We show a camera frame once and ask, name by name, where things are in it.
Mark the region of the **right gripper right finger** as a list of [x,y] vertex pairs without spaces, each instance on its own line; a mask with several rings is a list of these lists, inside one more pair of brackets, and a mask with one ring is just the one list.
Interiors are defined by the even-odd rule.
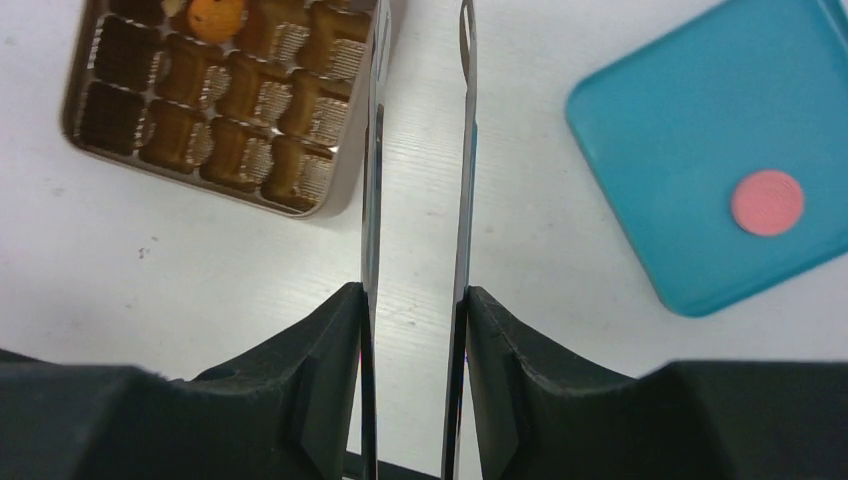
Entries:
[[487,479],[843,479],[843,362],[595,364],[468,292],[468,367]]

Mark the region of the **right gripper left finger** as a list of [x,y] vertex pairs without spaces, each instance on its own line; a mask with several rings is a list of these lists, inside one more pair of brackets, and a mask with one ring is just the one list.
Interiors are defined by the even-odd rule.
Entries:
[[339,479],[364,291],[192,380],[1,355],[5,479]]

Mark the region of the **pink round sandwich cookie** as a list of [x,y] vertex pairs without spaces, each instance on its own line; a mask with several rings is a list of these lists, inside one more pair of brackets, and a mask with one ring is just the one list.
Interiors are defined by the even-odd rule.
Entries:
[[800,220],[805,195],[799,182],[779,170],[744,177],[731,196],[731,214],[744,231],[761,237],[782,235]]

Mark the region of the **gold cookie tin box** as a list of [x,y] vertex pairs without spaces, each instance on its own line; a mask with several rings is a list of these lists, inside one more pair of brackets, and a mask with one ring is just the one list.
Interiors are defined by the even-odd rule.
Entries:
[[343,210],[365,151],[376,1],[245,1],[210,44],[186,7],[87,1],[62,115],[80,150],[304,219]]

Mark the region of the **orange round cookie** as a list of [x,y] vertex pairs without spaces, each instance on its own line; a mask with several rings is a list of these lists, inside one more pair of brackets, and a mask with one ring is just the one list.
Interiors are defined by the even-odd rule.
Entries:
[[187,21],[195,37],[210,44],[222,44],[243,26],[244,0],[193,0],[187,8]]

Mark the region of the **metal tongs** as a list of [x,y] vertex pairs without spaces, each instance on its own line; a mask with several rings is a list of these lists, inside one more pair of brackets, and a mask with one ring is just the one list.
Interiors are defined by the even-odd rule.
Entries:
[[[376,1],[371,29],[371,59],[367,83],[367,127],[363,156],[363,201],[360,277],[367,315],[360,326],[361,457],[362,476],[379,476],[376,432],[376,379],[374,337],[379,284],[382,172],[384,153],[384,86],[391,46],[391,12],[388,2]],[[470,290],[472,219],[478,140],[478,41],[473,1],[464,0],[459,12],[459,52],[466,84],[461,189],[457,227],[456,257],[452,290],[450,353],[442,437],[443,479],[458,476],[460,430],[466,368]]]

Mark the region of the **white heart cookie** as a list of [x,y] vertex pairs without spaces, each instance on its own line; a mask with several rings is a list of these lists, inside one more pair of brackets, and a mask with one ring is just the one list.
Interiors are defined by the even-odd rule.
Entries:
[[186,0],[162,0],[161,8],[166,18],[173,18],[186,7]]

